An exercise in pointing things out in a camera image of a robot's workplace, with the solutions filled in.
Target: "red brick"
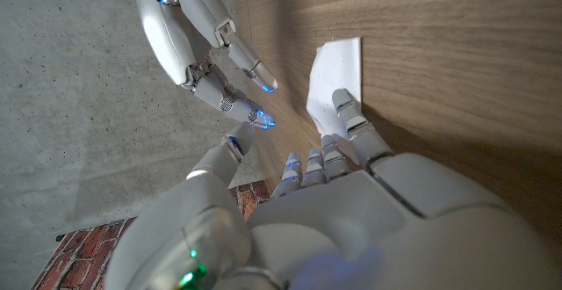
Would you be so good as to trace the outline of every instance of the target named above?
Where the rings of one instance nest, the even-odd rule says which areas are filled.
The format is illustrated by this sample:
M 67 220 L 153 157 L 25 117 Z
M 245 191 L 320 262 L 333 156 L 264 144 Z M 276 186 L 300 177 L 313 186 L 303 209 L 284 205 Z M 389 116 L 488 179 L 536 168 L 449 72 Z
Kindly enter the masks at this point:
M 43 277 L 45 277 L 46 273 L 47 273 L 47 270 L 44 270 L 39 274 L 39 277 L 33 283 L 32 290 L 35 290 L 37 288 L 37 286 L 39 286 L 39 283 L 43 280 Z
M 77 231 L 74 237 L 67 244 L 67 247 L 64 248 L 64 252 L 77 249 L 82 244 L 82 242 L 86 239 L 86 237 L 88 237 L 89 233 L 90 233 L 89 229 Z
M 256 192 L 257 197 L 262 199 L 270 198 L 270 192 L 267 190 L 267 186 L 265 185 L 265 182 L 256 181 L 255 183 L 252 184 L 252 187 L 254 188 L 254 192 Z
M 94 228 L 82 244 L 82 248 L 78 251 L 77 257 L 82 259 L 94 258 L 97 250 L 99 250 L 99 246 L 102 244 L 107 229 L 107 225 Z
M 96 288 L 94 290 L 104 290 L 104 286 L 105 286 L 105 276 L 99 279 Z
M 91 266 L 91 260 L 77 259 L 75 260 L 67 273 L 62 277 L 61 288 L 78 288 L 84 281 L 84 277 L 88 273 Z
M 123 221 L 120 221 L 119 223 L 115 223 L 115 224 L 111 225 L 107 229 L 107 233 L 105 233 L 104 241 L 111 240 L 113 238 L 117 238 L 117 236 L 119 235 L 119 231 L 121 230 L 122 225 L 123 225 Z
M 231 195 L 233 198 L 235 198 L 235 199 L 238 198 L 238 189 L 237 189 L 237 187 L 234 187 L 234 188 L 232 188 L 232 189 L 228 189 L 228 191 L 230 192 L 230 195 Z
M 240 192 L 240 202 L 242 215 L 244 216 L 244 220 L 247 221 L 256 208 L 256 198 L 254 197 L 254 193 L 252 191 Z
M 75 234 L 76 232 L 70 232 L 64 236 L 64 239 L 62 239 L 61 243 L 59 243 L 59 246 L 56 248 L 53 255 L 51 255 L 51 258 L 49 258 L 49 261 L 45 265 L 44 270 L 47 270 L 51 266 L 51 264 L 61 255 L 62 250 L 64 250 L 65 246 L 72 239 L 72 237 L 74 237 Z
M 70 260 L 71 257 L 72 257 L 72 252 L 67 251 L 66 253 L 64 253 L 62 256 L 58 257 L 54 261 L 53 265 L 51 266 L 51 268 L 49 269 L 49 271 L 41 281 L 39 290 L 55 289 L 55 287 L 59 283 L 59 279 L 61 278 L 62 273 L 66 271 L 68 266 L 68 261 Z
M 251 189 L 251 184 L 239 185 L 238 192 L 245 192 Z
M 105 241 L 99 247 L 96 256 L 94 257 L 94 261 L 91 265 L 90 271 L 84 282 L 82 284 L 82 290 L 91 290 L 94 285 L 96 285 L 96 281 L 98 276 L 102 275 L 104 272 L 104 268 L 107 265 L 107 260 L 109 259 L 110 253 L 115 246 L 115 240 Z

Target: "green led light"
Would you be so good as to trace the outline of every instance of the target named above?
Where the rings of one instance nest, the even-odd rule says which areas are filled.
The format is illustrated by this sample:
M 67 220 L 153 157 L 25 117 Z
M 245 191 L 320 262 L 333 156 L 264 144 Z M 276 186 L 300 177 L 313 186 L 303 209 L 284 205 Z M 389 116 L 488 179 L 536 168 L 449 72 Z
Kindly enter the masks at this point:
M 179 286 L 185 286 L 192 279 L 193 279 L 193 273 L 190 272 L 182 278 L 182 280 L 179 282 Z

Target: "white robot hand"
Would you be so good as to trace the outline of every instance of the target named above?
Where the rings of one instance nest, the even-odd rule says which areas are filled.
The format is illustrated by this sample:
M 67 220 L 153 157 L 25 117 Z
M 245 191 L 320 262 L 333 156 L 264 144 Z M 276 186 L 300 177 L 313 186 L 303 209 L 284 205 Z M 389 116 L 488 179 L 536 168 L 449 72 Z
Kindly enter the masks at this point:
M 253 141 L 241 123 L 135 220 L 106 289 L 560 289 L 540 238 L 499 198 L 426 157 L 395 155 L 347 91 L 333 101 L 361 170 L 325 136 L 304 177 L 289 156 L 245 222 L 227 190 Z
M 155 52 L 172 81 L 238 121 L 268 129 L 273 116 L 232 87 L 208 58 L 211 46 L 228 56 L 264 91 L 274 92 L 275 77 L 252 48 L 236 34 L 221 0 L 137 0 L 140 19 Z

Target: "white paper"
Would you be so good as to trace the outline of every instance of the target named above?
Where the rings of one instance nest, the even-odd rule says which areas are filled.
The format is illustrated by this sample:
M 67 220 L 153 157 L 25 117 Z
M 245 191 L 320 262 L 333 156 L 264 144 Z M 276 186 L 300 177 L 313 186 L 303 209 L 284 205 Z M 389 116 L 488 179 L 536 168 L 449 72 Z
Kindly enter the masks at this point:
M 345 126 L 332 103 L 332 93 L 345 88 L 361 103 L 361 38 L 335 40 L 316 49 L 310 71 L 306 110 L 320 135 L 337 134 L 347 140 Z

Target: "blue led light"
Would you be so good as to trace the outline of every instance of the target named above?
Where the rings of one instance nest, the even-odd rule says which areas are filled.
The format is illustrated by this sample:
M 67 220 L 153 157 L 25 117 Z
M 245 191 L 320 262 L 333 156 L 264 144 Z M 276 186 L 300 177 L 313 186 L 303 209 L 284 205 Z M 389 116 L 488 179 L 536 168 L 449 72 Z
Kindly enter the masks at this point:
M 273 93 L 275 92 L 275 89 L 267 89 L 266 86 L 262 86 L 263 91 L 269 92 L 269 93 Z
M 244 152 L 242 151 L 242 148 L 240 147 L 240 144 L 238 144 L 238 141 L 232 136 L 230 136 L 229 139 L 233 143 L 233 145 L 236 147 L 236 149 L 238 149 L 238 151 L 240 151 L 240 153 L 242 155 L 244 155 Z
M 262 129 L 266 130 L 270 127 L 274 127 L 275 126 L 275 121 L 270 120 L 270 116 L 269 115 L 265 115 L 265 113 L 263 113 L 262 110 L 258 110 L 257 111 L 257 115 L 260 116 L 260 118 L 263 119 L 263 121 L 265 122 L 265 125 L 262 126 Z

